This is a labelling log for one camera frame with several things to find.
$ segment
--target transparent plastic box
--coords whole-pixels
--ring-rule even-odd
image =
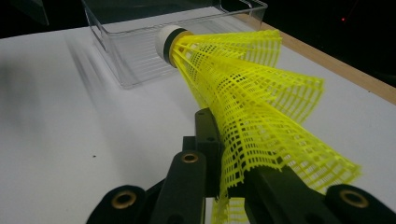
[[[258,0],[82,0],[99,50],[124,89],[177,73],[155,50],[155,35],[176,24],[199,34],[259,30]]]

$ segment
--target white table surface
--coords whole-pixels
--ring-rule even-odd
[[[396,106],[285,47],[278,67],[326,78],[305,128],[396,210]],[[89,28],[0,39],[0,223],[85,223],[111,189],[151,187],[198,109],[177,73],[123,90]]]

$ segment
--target shuttlecock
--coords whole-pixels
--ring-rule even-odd
[[[280,45],[277,30],[194,35],[168,26],[157,35],[160,57],[178,69],[200,107],[209,107],[217,121],[225,146],[219,193],[224,202],[227,189],[258,166],[288,165],[320,192],[359,175],[358,165],[300,125],[317,104],[323,79],[272,67]]]

